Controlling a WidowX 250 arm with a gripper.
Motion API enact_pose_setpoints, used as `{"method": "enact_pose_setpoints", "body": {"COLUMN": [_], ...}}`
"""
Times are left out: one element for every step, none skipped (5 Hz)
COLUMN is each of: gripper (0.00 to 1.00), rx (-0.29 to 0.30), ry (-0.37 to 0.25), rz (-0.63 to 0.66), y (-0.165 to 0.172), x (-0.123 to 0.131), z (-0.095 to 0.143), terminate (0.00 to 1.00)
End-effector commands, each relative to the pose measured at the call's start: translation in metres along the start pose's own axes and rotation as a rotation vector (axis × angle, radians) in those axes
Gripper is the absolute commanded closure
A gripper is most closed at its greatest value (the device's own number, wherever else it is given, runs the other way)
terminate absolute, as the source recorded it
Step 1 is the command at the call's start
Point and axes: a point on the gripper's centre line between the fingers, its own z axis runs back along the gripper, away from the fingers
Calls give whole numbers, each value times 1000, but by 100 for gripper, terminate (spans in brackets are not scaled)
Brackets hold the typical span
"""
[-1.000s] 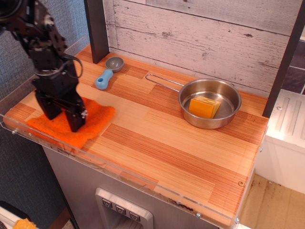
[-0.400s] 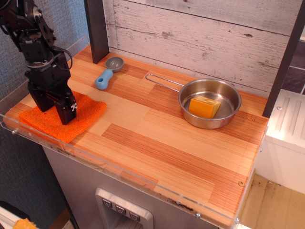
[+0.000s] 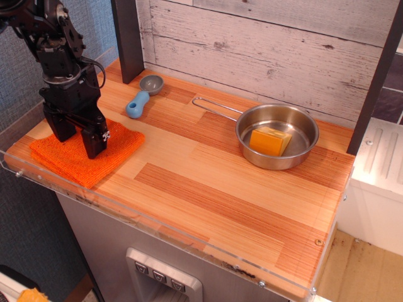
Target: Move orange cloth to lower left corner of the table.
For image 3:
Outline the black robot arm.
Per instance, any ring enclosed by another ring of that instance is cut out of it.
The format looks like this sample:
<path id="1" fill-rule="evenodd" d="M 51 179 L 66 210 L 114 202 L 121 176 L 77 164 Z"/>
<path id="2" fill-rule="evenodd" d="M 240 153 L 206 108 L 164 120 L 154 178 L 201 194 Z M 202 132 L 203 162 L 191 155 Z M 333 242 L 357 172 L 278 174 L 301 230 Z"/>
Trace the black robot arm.
<path id="1" fill-rule="evenodd" d="M 83 56 L 83 37 L 60 1 L 1 1 L 1 29 L 11 27 L 42 66 L 43 112 L 60 142 L 80 129 L 87 156 L 106 150 L 110 133 L 98 108 L 97 61 Z"/>

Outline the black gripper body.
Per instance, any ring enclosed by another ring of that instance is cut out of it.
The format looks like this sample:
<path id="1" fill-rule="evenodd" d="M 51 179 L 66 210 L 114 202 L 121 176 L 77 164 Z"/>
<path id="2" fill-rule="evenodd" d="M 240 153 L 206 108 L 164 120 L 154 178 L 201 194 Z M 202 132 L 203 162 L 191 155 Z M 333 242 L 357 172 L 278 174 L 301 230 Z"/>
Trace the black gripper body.
<path id="1" fill-rule="evenodd" d="M 101 87 L 93 64 L 76 64 L 75 74 L 66 77 L 44 75 L 46 87 L 39 93 L 54 113 L 64 115 L 76 129 L 86 127 L 107 127 L 106 118 L 98 108 Z"/>

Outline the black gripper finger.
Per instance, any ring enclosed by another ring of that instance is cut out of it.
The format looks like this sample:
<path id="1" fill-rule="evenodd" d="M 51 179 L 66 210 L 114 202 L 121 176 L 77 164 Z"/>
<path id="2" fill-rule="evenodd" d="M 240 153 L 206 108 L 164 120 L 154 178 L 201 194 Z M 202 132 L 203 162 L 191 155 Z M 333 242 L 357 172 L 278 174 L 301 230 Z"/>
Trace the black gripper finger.
<path id="1" fill-rule="evenodd" d="M 64 115 L 54 113 L 48 106 L 43 107 L 43 113 L 58 141 L 64 142 L 76 134 L 76 127 L 69 123 Z"/>
<path id="2" fill-rule="evenodd" d="M 95 159 L 106 150 L 109 139 L 109 131 L 106 127 L 86 127 L 81 130 L 81 136 L 89 159 Z"/>

